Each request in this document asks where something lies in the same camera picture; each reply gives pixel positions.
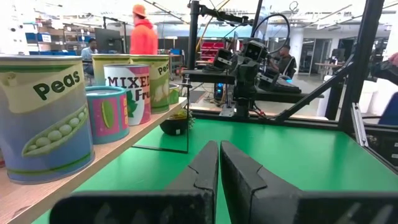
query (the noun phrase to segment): desk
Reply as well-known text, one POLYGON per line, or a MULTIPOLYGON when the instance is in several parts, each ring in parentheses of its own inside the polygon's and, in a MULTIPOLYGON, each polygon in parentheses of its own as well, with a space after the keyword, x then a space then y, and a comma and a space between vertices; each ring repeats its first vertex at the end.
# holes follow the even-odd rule
POLYGON ((333 71, 331 72, 332 68, 340 68, 343 65, 340 64, 329 64, 329 63, 315 63, 315 65, 319 65, 321 68, 321 80, 323 80, 323 78, 329 74, 332 74, 333 71))
MULTIPOLYGON (((165 135, 158 127, 137 144, 185 150, 185 138, 165 135)), ((398 177, 344 133, 197 119, 189 154, 130 148, 76 191, 164 189, 209 140, 231 141, 302 190, 398 189, 398 177)), ((218 177, 216 223, 228 224, 220 173, 218 177)), ((34 224, 47 223, 48 215, 34 224)))

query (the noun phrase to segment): can lid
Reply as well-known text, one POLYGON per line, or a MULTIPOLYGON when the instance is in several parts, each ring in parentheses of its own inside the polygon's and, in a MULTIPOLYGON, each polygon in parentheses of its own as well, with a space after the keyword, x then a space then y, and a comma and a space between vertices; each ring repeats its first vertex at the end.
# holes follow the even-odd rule
POLYGON ((171 55, 130 55, 130 57, 135 58, 169 58, 171 55))
POLYGON ((123 68, 131 68, 131 67, 149 67, 149 65, 141 65, 141 64, 128 64, 128 63, 120 63, 120 64, 106 64, 104 67, 123 67, 123 68))
POLYGON ((93 54, 93 58, 100 58, 100 57, 130 57, 128 54, 93 54))
POLYGON ((86 87, 86 96, 97 98, 104 96, 119 96, 125 94, 126 90, 116 86, 89 86, 86 87))
POLYGON ((81 61, 81 56, 62 56, 62 55, 54 55, 54 56, 44 56, 44 55, 0 55, 0 60, 3 61, 71 61, 71 60, 79 60, 81 61))

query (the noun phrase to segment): black metal frame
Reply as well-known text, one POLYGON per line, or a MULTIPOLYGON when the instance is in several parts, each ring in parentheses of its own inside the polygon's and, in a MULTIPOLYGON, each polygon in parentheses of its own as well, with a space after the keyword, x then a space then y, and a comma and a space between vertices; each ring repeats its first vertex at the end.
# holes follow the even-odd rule
POLYGON ((155 151, 164 151, 164 152, 175 152, 175 153, 181 153, 181 154, 188 154, 189 153, 189 104, 190 104, 190 90, 192 88, 189 78, 187 78, 186 83, 178 83, 179 85, 182 86, 182 88, 186 87, 187 88, 187 150, 186 151, 181 151, 181 150, 176 150, 176 149, 168 149, 168 148, 162 148, 162 147, 153 147, 153 146, 141 146, 141 145, 133 145, 132 147, 138 148, 138 149, 147 149, 147 150, 155 150, 155 151))
MULTIPOLYGON (((352 134, 354 132, 353 126, 356 124, 353 123, 354 121, 351 118, 351 106, 353 103, 359 102, 363 83, 366 78, 366 74, 368 74, 367 64, 369 63, 369 57, 371 56, 371 49, 373 46, 374 38, 376 37, 377 27, 379 24, 379 18, 381 16, 383 4, 384 0, 366 1, 363 19, 361 21, 361 28, 358 34, 357 46, 354 54, 350 57, 350 59, 352 59, 352 63, 347 63, 345 67, 336 71, 331 79, 319 86, 316 90, 308 94, 306 97, 302 98, 291 108, 281 112, 281 114, 278 114, 274 117, 269 117, 268 119, 261 119, 257 116, 251 116, 250 118, 227 118, 219 116, 218 112, 214 111, 193 110, 194 116, 200 119, 215 119, 220 121, 271 124, 298 128, 328 129, 334 131, 343 131, 347 135, 352 137, 352 134), (343 100, 343 106, 341 108, 340 118, 338 121, 321 121, 315 119, 291 118, 294 113, 303 108, 305 105, 309 104, 316 97, 320 96, 324 91, 331 88, 331 97, 329 98, 327 106, 327 118, 335 119, 342 91, 341 82, 343 82, 345 77, 347 77, 348 82, 346 86, 345 97, 343 100)), ((188 51, 188 69, 193 70, 195 66, 195 45, 197 41, 196 30, 198 26, 197 21, 200 10, 198 1, 192 0, 190 3, 190 8, 191 24, 189 36, 190 48, 188 51)), ((365 124, 364 128, 367 134, 398 134, 397 126, 365 124)), ((370 147, 363 146, 363 148, 372 155, 374 155, 393 172, 398 174, 398 169, 396 167, 394 167, 390 162, 382 158, 370 147)))

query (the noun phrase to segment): small potted plant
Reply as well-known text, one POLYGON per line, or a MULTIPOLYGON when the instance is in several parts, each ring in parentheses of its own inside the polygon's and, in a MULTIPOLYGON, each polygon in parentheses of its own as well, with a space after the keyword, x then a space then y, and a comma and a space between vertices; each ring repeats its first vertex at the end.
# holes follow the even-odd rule
POLYGON ((189 122, 189 129, 192 129, 195 123, 195 118, 192 117, 192 111, 188 114, 187 109, 182 108, 160 124, 160 128, 165 134, 173 136, 184 134, 187 130, 187 119, 189 122))

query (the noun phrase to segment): green can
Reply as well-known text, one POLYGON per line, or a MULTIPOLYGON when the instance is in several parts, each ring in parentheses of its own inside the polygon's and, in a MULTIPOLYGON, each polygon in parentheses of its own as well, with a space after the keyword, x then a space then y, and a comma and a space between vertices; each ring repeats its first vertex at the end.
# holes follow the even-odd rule
POLYGON ((180 97, 180 86, 176 84, 169 85, 169 99, 170 104, 178 103, 178 98, 180 97))
POLYGON ((131 63, 149 65, 150 111, 169 110, 169 55, 130 55, 131 63))

